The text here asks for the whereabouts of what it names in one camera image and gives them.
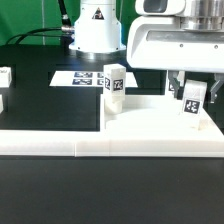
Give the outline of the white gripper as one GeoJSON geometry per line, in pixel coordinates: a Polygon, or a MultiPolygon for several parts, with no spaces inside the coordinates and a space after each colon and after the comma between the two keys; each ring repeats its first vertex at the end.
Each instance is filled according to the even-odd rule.
{"type": "Polygon", "coordinates": [[[177,17],[140,16],[129,30],[127,61],[132,68],[169,70],[175,98],[178,71],[215,73],[210,89],[214,103],[224,84],[224,31],[187,31],[177,17]]]}

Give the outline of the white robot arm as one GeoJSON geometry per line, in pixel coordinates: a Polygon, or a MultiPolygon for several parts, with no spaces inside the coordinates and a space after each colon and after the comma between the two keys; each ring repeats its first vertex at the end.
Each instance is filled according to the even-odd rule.
{"type": "Polygon", "coordinates": [[[91,59],[119,51],[133,68],[212,73],[210,100],[224,85],[224,0],[136,0],[139,14],[121,43],[116,0],[81,0],[70,48],[91,59]]]}

